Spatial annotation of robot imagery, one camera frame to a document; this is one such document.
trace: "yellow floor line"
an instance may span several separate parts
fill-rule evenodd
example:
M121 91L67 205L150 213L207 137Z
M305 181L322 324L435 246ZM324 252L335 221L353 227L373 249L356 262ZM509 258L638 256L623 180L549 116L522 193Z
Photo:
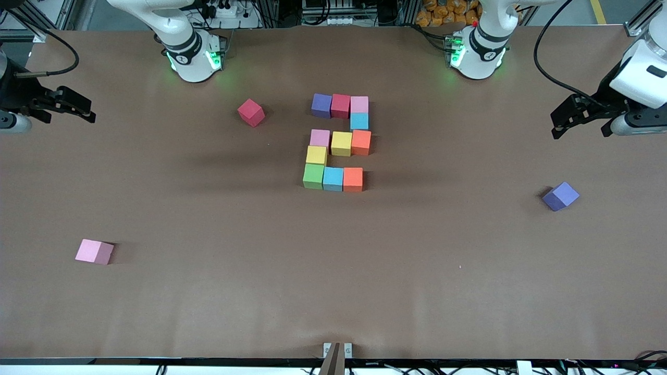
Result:
M598 25L606 25L607 20L604 18L600 0L590 0L590 6L593 7L593 13L595 13L595 19L598 21Z

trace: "brown table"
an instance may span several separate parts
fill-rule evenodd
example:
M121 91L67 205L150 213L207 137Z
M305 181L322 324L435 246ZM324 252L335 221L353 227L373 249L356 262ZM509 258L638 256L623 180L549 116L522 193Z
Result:
M568 94L517 30L470 81L409 29L241 31L224 72L181 81L150 33L63 33L43 79L93 101L0 137L0 356L633 358L667 346L667 147L601 123L551 138ZM629 40L560 27L542 61L593 92ZM29 68L70 55L51 40ZM371 97L361 194L300 187L314 92ZM235 114L265 106L257 128ZM570 182L554 213L540 195ZM113 264L76 262L82 238Z

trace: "light blue cube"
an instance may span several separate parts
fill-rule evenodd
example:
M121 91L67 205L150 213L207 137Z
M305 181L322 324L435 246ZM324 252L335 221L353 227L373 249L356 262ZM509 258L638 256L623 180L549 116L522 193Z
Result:
M343 191L343 168L326 167L324 168L324 178L322 187L329 192Z
M542 199L552 210L560 211L579 198L579 193L567 182L551 189Z
M350 131L368 130L368 113L350 114Z

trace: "cube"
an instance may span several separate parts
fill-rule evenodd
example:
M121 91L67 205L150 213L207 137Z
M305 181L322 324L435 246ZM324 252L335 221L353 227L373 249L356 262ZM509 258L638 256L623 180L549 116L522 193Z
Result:
M330 138L331 132L328 130L313 129L310 131L311 146L324 146L328 149Z
M303 170L303 187L306 189L322 190L324 165L306 164Z
M313 113L313 116L330 119L331 99L331 95L318 93L313 95L313 105L310 106L310 111Z
M331 116L337 119L350 117L350 96L334 94L331 97Z
M350 114L350 131L368 130L368 113Z
M327 165L327 148L322 146L308 146L305 162L308 164Z
M241 104L238 109L241 118L250 126L255 127L264 119L264 110L252 99L248 99Z
M368 96L351 97L350 113L368 113Z
M329 192L342 192L343 168L325 167L322 188Z
M353 130L351 151L352 155L368 155L371 151L371 132L367 130Z
M350 156L352 154L352 133L335 131L331 135L331 154L334 156Z
M570 186L567 182L563 182L560 185L551 189L542 199L544 203L549 205L552 210L560 211L565 207L568 207L572 202L579 198L579 193Z
M363 168L344 168L343 170L343 191L361 192L364 190L364 169Z
M113 251L113 245L111 244L106 244L105 242L100 241L83 240L79 246L77 256L75 256L74 259L81 260L82 262L109 264L111 251Z

